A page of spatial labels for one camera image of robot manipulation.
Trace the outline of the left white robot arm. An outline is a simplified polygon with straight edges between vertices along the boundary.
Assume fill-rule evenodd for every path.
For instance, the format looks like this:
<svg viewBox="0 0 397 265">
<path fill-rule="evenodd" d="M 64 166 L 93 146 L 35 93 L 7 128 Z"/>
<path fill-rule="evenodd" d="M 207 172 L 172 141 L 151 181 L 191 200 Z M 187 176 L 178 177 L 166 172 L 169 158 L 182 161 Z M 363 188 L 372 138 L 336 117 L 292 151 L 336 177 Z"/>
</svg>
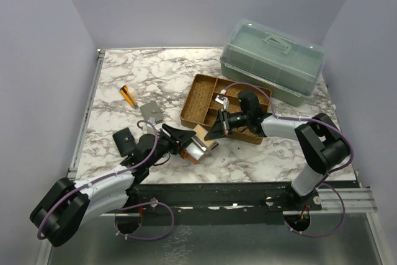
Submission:
<svg viewBox="0 0 397 265">
<path fill-rule="evenodd" d="M 57 180 L 30 214 L 37 238 L 54 247 L 65 244 L 82 223 L 112 210 L 131 212 L 137 196 L 131 193 L 165 155 L 179 155 L 196 133 L 164 124 L 160 130 L 143 134 L 138 140 L 126 135 L 127 156 L 114 169 L 82 181 L 67 177 Z"/>
</svg>

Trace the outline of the brown leather card holder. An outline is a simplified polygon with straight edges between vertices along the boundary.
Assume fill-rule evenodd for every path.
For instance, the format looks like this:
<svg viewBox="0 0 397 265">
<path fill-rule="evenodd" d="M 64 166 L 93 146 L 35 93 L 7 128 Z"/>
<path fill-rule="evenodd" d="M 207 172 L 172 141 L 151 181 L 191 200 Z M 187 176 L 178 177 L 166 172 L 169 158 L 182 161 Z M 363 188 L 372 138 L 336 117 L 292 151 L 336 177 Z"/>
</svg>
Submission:
<svg viewBox="0 0 397 265">
<path fill-rule="evenodd" d="M 199 164 L 205 157 L 210 155 L 211 151 L 218 146 L 218 143 L 214 140 L 204 140 L 208 132 L 201 125 L 196 125 L 194 132 L 195 135 L 191 138 L 191 143 L 182 151 L 180 156 L 193 164 Z"/>
</svg>

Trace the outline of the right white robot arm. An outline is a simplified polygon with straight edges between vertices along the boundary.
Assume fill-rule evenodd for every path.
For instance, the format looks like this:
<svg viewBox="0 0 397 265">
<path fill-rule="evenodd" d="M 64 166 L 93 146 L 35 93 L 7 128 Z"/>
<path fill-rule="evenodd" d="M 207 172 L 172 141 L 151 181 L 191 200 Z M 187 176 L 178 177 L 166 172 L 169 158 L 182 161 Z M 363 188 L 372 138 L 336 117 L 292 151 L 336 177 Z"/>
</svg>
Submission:
<svg viewBox="0 0 397 265">
<path fill-rule="evenodd" d="M 308 120 L 276 117 L 264 112 L 256 94 L 250 90 L 238 93 L 240 112 L 218 110 L 215 123 L 205 136 L 214 140 L 231 136 L 234 129 L 246 127 L 258 137 L 280 137 L 297 141 L 306 159 L 305 167 L 287 188 L 286 205 L 300 210 L 310 195 L 337 166 L 351 154 L 347 141 L 326 114 Z"/>
</svg>

